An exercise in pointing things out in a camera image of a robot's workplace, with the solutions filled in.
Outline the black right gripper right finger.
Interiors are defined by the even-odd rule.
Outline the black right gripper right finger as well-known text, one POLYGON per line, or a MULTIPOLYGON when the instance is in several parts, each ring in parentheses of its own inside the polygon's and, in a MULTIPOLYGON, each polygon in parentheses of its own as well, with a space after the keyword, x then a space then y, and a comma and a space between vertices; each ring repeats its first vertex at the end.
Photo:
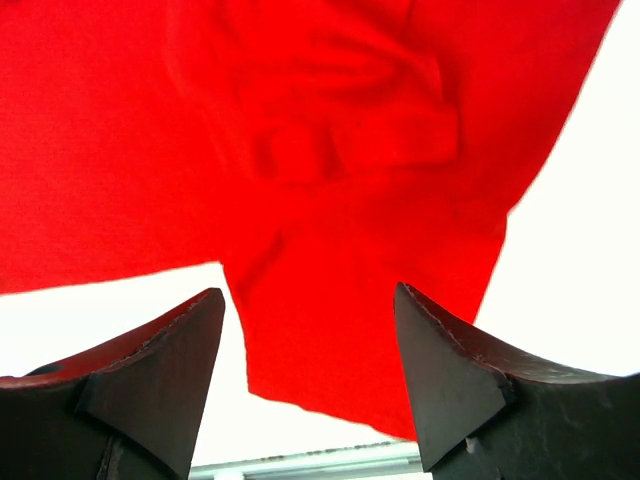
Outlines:
POLYGON ((639 378, 565 366, 394 296, 423 469, 436 479, 635 479, 639 378))

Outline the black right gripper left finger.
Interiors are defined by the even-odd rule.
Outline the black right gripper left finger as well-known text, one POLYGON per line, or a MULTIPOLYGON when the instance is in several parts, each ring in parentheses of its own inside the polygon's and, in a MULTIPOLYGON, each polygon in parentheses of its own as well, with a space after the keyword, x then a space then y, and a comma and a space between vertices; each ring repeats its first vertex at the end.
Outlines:
POLYGON ((224 312, 209 288, 93 348, 2 377, 2 478, 187 478, 224 312))

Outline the red t shirt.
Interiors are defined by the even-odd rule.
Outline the red t shirt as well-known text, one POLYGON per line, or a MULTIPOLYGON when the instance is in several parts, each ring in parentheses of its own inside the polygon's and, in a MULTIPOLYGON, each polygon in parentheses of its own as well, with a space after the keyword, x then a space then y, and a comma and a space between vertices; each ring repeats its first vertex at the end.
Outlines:
POLYGON ((5 1, 1 290, 218 262, 263 398, 415 430, 406 282, 465 321, 615 1, 5 1))

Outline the aluminium frame rails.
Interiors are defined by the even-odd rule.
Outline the aluminium frame rails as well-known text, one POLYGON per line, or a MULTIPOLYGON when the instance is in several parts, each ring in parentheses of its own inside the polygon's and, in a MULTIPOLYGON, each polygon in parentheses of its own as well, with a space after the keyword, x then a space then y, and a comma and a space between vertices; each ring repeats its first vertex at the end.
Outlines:
POLYGON ((191 479, 365 479, 421 473, 418 446, 382 442, 195 466, 191 479))

